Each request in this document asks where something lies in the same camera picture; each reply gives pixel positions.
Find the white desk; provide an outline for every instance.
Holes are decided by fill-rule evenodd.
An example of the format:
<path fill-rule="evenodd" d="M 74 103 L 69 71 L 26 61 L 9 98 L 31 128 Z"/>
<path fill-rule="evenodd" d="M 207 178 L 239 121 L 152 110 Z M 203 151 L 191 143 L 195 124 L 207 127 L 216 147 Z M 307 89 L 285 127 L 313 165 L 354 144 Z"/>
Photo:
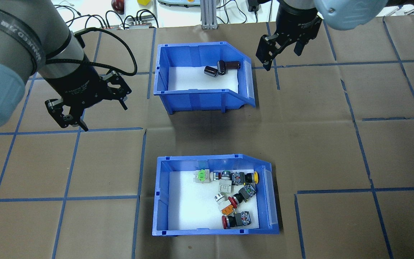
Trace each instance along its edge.
<path fill-rule="evenodd" d="M 156 12 L 154 12 L 154 7 L 152 3 L 148 5 L 139 5 L 137 0 L 126 0 L 125 1 L 125 15 L 135 16 L 138 10 L 148 9 L 156 14 L 160 27 L 180 27 L 180 26 L 193 26 L 201 24 L 201 8 L 199 6 L 194 7 L 182 7 L 182 6 L 166 6 L 161 5 L 157 0 L 154 1 L 154 6 L 156 7 Z M 271 21 L 276 21 L 277 10 L 279 8 L 279 2 L 273 0 L 272 10 L 271 10 Z M 59 4 L 61 0 L 52 0 L 53 4 Z M 107 10 L 112 10 L 111 0 L 99 0 L 94 1 L 85 1 L 85 0 L 69 0 L 68 2 L 74 4 L 76 8 L 82 15 L 85 14 L 98 14 L 105 18 L 105 13 Z M 255 23 L 255 14 L 247 11 L 246 0 L 237 0 L 239 8 L 246 14 L 247 23 Z M 258 22 L 267 22 L 269 19 L 271 2 L 260 5 L 260 10 L 258 10 Z M 228 16 L 230 18 L 230 23 L 242 23 L 245 20 L 244 15 L 242 15 L 236 7 L 234 2 L 228 3 L 226 6 L 228 10 Z M 403 15 L 405 10 L 411 10 L 414 7 L 412 5 L 405 5 L 400 11 L 394 13 L 393 15 Z M 391 12 L 394 7 L 386 7 L 378 14 L 378 16 L 384 16 L 387 13 Z M 64 18 L 65 21 L 68 21 L 72 18 L 71 12 L 64 8 L 59 8 L 60 15 Z M 226 15 L 224 8 L 217 9 L 217 16 L 226 21 Z M 75 20 L 73 25 L 71 25 L 72 31 L 78 31 L 84 28 L 87 18 L 81 18 Z M 108 20 L 110 25 L 120 24 L 120 19 L 114 13 L 108 14 Z M 88 27 L 99 26 L 98 21 L 95 18 L 91 18 L 87 23 Z"/>

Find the yellow object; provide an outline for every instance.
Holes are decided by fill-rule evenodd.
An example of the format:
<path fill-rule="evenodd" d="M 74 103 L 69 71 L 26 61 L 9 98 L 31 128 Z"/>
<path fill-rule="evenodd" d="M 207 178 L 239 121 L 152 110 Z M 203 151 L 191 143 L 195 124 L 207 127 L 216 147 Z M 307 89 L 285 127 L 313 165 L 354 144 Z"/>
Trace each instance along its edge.
<path fill-rule="evenodd" d="M 151 2 L 151 0 L 137 0 L 137 3 L 140 5 L 148 5 Z"/>
<path fill-rule="evenodd" d="M 258 184 L 258 173 L 257 173 L 257 172 L 255 172 L 255 173 L 253 174 L 253 178 L 254 178 L 254 180 L 255 180 L 255 184 Z"/>
<path fill-rule="evenodd" d="M 223 215 L 228 216 L 231 213 L 234 212 L 234 207 L 233 205 L 228 205 L 226 208 L 224 208 L 223 210 L 221 210 L 221 213 L 223 213 Z"/>

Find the blue bin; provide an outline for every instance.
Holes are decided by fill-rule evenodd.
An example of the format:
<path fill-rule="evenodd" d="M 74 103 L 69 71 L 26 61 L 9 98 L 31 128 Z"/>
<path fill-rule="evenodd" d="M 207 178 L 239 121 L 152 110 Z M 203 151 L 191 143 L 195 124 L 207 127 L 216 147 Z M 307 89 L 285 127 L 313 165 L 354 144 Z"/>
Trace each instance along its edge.
<path fill-rule="evenodd" d="M 197 228 L 193 230 L 168 229 L 170 172 L 195 171 L 206 168 L 211 171 L 254 169 L 258 172 L 260 182 L 256 185 L 256 198 L 259 228 L 232 228 L 227 230 L 209 228 Z M 159 157 L 157 159 L 153 236 L 246 234 L 279 234 L 270 163 L 243 154 Z"/>
<path fill-rule="evenodd" d="M 178 110 L 221 110 L 224 113 L 244 104 L 255 107 L 251 60 L 231 44 L 224 41 L 160 44 L 157 50 L 154 95 L 161 97 L 169 114 Z M 228 89 L 168 91 L 169 67 L 217 67 L 219 60 L 240 61 L 237 74 L 239 93 Z"/>

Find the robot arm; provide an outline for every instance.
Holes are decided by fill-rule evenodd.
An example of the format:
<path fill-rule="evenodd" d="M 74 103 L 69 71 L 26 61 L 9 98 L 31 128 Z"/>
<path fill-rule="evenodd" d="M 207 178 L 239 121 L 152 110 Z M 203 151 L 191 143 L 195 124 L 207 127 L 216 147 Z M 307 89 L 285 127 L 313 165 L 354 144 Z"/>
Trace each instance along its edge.
<path fill-rule="evenodd" d="M 0 0 L 0 126 L 12 115 L 28 77 L 36 71 L 61 96 L 47 100 L 46 108 L 62 128 L 79 125 L 87 131 L 81 120 L 84 109 L 101 100 L 118 100 L 127 109 L 124 101 L 131 90 L 122 77 L 112 70 L 99 76 L 83 51 L 81 35 L 92 30 L 100 29 L 74 35 L 49 0 Z M 137 66 L 127 49 L 134 71 L 124 73 L 132 76 Z M 67 115 L 64 105 L 70 107 Z"/>
<path fill-rule="evenodd" d="M 319 11 L 327 24 L 338 30 L 353 29 L 373 19 L 387 5 L 413 4 L 414 0 L 279 0 L 276 31 L 260 38 L 256 56 L 269 71 L 272 61 L 295 43 L 300 56 L 309 40 L 317 37 L 321 25 Z"/>

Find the red object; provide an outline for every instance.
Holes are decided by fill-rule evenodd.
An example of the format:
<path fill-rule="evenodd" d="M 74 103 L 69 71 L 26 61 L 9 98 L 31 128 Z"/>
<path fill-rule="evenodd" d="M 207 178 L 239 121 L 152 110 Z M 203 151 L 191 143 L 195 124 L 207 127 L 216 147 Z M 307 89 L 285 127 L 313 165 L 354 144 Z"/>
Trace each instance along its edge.
<path fill-rule="evenodd" d="M 231 196 L 228 197 L 228 200 L 230 200 L 231 205 L 233 205 L 233 208 L 237 209 L 237 203 Z"/>
<path fill-rule="evenodd" d="M 221 216 L 221 223 L 223 223 L 223 228 L 228 228 L 228 223 L 226 222 L 226 216 Z"/>
<path fill-rule="evenodd" d="M 124 0 L 111 0 L 111 7 L 116 13 L 124 14 Z"/>

